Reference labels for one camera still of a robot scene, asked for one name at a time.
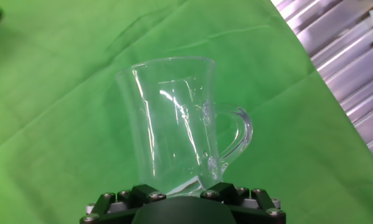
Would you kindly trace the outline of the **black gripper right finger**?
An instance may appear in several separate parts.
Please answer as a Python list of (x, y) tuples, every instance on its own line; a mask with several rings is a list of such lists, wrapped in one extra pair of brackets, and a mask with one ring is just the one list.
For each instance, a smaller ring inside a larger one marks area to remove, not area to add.
[(286, 223), (286, 213), (275, 205), (263, 189), (250, 190), (220, 182), (203, 191), (199, 197), (214, 203), (211, 214), (217, 217), (220, 223)]

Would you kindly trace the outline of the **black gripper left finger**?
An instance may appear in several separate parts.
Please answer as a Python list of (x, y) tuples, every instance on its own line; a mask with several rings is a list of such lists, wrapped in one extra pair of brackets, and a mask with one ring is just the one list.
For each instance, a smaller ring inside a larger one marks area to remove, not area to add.
[(145, 205), (166, 198), (166, 194), (146, 184), (116, 194), (107, 192), (86, 206), (86, 214), (79, 220), (79, 224), (132, 223)]

